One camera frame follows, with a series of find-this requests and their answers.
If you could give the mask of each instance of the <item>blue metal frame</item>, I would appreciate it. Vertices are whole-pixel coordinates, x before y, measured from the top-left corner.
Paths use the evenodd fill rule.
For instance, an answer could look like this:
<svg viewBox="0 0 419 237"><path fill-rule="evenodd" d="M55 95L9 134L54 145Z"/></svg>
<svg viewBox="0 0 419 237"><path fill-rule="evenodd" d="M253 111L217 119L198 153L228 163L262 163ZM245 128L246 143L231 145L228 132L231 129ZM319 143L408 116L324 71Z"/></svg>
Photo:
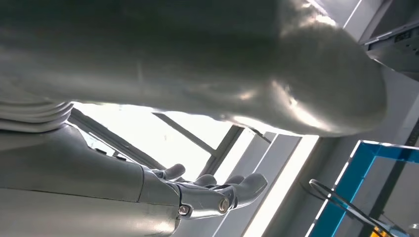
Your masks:
<svg viewBox="0 0 419 237"><path fill-rule="evenodd" d="M419 163L419 149L416 147L360 141L350 157L348 167L334 189L341 197L353 201L366 175L377 157ZM345 211L328 203L314 222L310 237L334 237L345 216Z"/></svg>

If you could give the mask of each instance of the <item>humanoid robot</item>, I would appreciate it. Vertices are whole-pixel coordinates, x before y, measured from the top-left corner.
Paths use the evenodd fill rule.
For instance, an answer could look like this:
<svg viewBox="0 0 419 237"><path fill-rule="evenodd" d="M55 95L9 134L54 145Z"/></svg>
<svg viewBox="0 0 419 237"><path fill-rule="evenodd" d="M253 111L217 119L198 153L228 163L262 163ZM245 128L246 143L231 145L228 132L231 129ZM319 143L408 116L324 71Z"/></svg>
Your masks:
<svg viewBox="0 0 419 237"><path fill-rule="evenodd" d="M254 201L261 174L176 182L100 154L72 101L342 136L386 112L375 62L304 0L0 1L0 236L170 236Z"/></svg>

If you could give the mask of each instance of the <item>cable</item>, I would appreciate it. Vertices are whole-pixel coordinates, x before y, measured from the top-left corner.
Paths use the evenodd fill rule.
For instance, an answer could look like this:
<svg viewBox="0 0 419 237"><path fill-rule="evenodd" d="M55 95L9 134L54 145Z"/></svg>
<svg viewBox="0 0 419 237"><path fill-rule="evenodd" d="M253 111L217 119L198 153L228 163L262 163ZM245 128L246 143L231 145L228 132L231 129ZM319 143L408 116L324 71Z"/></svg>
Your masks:
<svg viewBox="0 0 419 237"><path fill-rule="evenodd" d="M350 216L352 216L353 218L357 219L358 221L360 221L364 225L365 224L371 225L371 224L370 223L367 223L365 220L361 219L359 216L356 216L355 214L351 213L349 211L349 209L346 208L345 206L343 206L341 203L344 203L345 205L349 206L351 209L353 209L354 211L356 211L356 213L358 213L360 216L362 216L363 218L365 218L366 220L368 220L369 222L371 222L372 224L374 224L375 227L378 227L380 230L384 231L389 237L394 237L394 235L392 235L390 233L390 231L388 231L386 228L384 228L381 224L377 223L371 217L367 216L363 211L361 211L356 206L354 206L353 204L351 204L349 201L347 201L344 198L342 198L341 196L339 196L335 191L332 191L329 187L323 185L322 183L320 183L319 181L317 181L315 179L310 180L309 184L322 197L324 197L325 199L329 200L333 204L337 205L342 210L344 210L346 213L348 213ZM330 197L329 197L329 195L324 194L320 189L322 189L322 190L326 191L327 193L329 193Z"/></svg>
<svg viewBox="0 0 419 237"><path fill-rule="evenodd" d="M375 229L373 229L373 232L376 233L378 235L378 237L384 237L384 236L382 236L382 234L380 232L376 231Z"/></svg>
<svg viewBox="0 0 419 237"><path fill-rule="evenodd" d="M312 192L310 192L306 187L304 187L304 185L302 184L302 182L301 181L299 181L298 183L300 183L300 186L301 186L301 188L307 193L307 194L309 194L309 195L311 195L311 196L313 196L313 197L315 197L315 198L317 198L317 199L319 199L319 200L321 200L321 201L326 201L326 199L324 199L324 198L322 198L322 197L319 197L319 196L317 196L317 195L315 195L314 193L312 193Z"/></svg>

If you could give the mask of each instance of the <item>bolt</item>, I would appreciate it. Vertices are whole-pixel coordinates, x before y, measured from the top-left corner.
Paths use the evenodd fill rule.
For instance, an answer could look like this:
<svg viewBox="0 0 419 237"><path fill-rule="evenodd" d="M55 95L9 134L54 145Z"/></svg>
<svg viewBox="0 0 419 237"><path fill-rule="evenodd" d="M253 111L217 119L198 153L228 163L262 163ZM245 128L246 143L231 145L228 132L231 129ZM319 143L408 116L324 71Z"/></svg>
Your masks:
<svg viewBox="0 0 419 237"><path fill-rule="evenodd" d="M189 213L189 207L188 206L180 206L178 213L182 216L186 216Z"/></svg>
<svg viewBox="0 0 419 237"><path fill-rule="evenodd" d="M230 207L230 202L228 201L228 199L224 198L220 201L220 205L218 209L220 210L221 213L226 213L229 207Z"/></svg>

